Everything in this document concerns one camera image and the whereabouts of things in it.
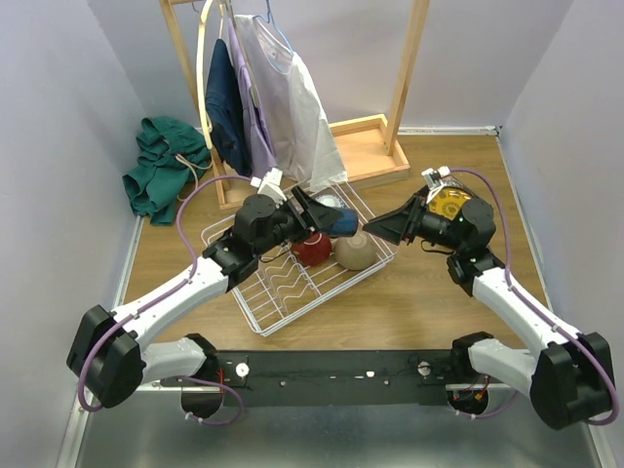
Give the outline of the amber glass plate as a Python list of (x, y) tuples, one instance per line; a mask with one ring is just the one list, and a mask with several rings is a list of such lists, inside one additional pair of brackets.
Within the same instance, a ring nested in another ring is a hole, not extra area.
[(428, 210), (434, 214), (453, 220), (462, 206), (474, 195), (458, 187), (443, 188), (428, 204)]

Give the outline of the blue white patterned bowl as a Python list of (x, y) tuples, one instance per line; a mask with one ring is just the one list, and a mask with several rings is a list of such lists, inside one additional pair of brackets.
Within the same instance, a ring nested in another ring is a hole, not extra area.
[(348, 206), (343, 202), (340, 197), (331, 193), (317, 195), (314, 200), (328, 208), (333, 208), (337, 210), (343, 210), (348, 208)]

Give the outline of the dark blue cup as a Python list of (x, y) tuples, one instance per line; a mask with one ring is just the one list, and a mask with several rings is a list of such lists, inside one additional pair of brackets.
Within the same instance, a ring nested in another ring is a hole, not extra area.
[(359, 229), (359, 218), (355, 210), (348, 208), (337, 208), (341, 213), (341, 218), (330, 227), (324, 228), (323, 232), (330, 238), (353, 237)]

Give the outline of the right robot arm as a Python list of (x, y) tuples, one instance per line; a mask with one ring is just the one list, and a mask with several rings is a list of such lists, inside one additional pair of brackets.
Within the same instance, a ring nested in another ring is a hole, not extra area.
[(364, 229), (395, 245), (420, 238), (448, 249), (452, 280), (501, 318), (526, 347), (511, 349), (483, 332), (458, 338), (448, 358), (455, 379), (468, 382), (485, 374), (509, 385), (530, 400), (552, 429), (615, 421), (620, 403), (608, 342), (561, 320), (513, 278), (489, 247), (495, 232), (490, 204), (470, 199), (448, 219), (430, 211), (425, 197), (414, 194)]

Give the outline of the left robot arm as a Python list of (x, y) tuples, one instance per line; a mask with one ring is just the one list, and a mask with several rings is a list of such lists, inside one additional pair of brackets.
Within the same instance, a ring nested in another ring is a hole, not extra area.
[[(107, 311), (84, 313), (66, 364), (77, 376), (85, 410), (114, 408), (149, 380), (186, 376), (196, 385), (215, 377), (216, 362), (197, 338), (156, 344), (155, 337), (196, 307), (229, 293), (257, 270), (264, 254), (286, 243), (328, 233), (343, 217), (301, 188), (291, 198), (260, 190), (249, 196), (233, 223), (191, 264), (152, 292)], [(84, 400), (91, 393), (96, 400)]]

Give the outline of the red bowl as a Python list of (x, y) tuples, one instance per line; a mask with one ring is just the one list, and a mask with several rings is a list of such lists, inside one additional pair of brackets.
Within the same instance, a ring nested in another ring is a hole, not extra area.
[(291, 253), (304, 266), (319, 266), (331, 256), (332, 242), (325, 233), (318, 232), (301, 243), (292, 244)]

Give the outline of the black floral square plate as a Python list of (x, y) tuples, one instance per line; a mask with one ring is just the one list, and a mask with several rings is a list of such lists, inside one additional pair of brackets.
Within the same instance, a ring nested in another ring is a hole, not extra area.
[(450, 175), (449, 177), (446, 178), (446, 186), (445, 187), (458, 187), (458, 188), (462, 188), (464, 190), (470, 191), (474, 195), (473, 199), (478, 198), (478, 195), (475, 193), (474, 190), (470, 189), (466, 184), (464, 184), (462, 181), (460, 181), (458, 178), (456, 178), (453, 175)]

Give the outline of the beige ceramic bowl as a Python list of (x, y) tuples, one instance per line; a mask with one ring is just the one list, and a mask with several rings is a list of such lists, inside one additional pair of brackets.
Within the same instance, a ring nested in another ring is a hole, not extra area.
[(365, 270), (376, 262), (374, 242), (363, 231), (358, 231), (352, 237), (336, 240), (333, 252), (337, 263), (352, 271)]

